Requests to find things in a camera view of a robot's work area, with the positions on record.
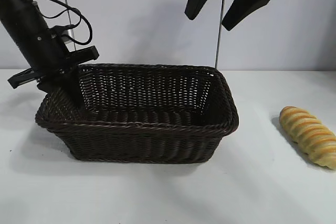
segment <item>brown wicker basket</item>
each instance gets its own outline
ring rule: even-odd
[[[36,122],[79,160],[201,163],[238,127],[229,87],[211,67],[98,64],[78,74],[85,106],[57,90]]]

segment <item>black cable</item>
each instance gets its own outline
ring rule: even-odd
[[[55,15],[55,16],[51,16],[48,17],[46,15],[44,15],[41,10],[39,8],[37,8],[37,11],[42,15],[43,18],[47,18],[47,19],[54,19],[54,18],[58,18],[59,16],[61,16],[63,13],[65,13],[68,9],[63,10],[62,12],[60,12],[59,14]]]
[[[72,11],[73,13],[77,14],[80,18],[82,18],[85,21],[85,23],[87,24],[87,26],[89,28],[89,33],[90,33],[89,39],[86,42],[79,42],[79,41],[77,41],[75,39],[72,39],[72,38],[71,39],[72,39],[73,42],[75,42],[75,43],[77,43],[79,45],[85,46],[87,44],[90,44],[91,41],[92,41],[92,38],[93,38],[92,26],[91,26],[90,22],[84,17],[84,15],[79,10],[77,10],[76,8],[73,8],[73,7],[71,7],[71,6],[63,3],[62,1],[59,1],[59,0],[49,0],[49,1],[52,1],[52,2],[54,2],[56,4],[59,4],[59,5],[63,6],[63,7],[65,7],[66,9],[68,9],[68,10]]]

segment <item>bread roll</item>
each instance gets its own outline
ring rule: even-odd
[[[336,136],[320,120],[306,110],[289,106],[281,111],[279,122],[312,162],[336,169]]]

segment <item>white table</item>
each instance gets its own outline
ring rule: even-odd
[[[201,165],[83,163],[40,129],[44,94],[0,71],[0,223],[335,224],[336,173],[278,131],[287,105],[336,130],[336,72],[225,72],[240,116]]]

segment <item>white backdrop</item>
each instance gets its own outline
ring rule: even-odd
[[[46,15],[61,10],[38,1]],[[186,2],[69,0],[93,25],[99,62],[213,66],[221,0],[209,0],[193,22]],[[87,36],[84,25],[76,30],[76,39]],[[336,0],[271,0],[222,38],[220,69],[336,69]],[[0,41],[0,68],[28,67],[2,27]]]

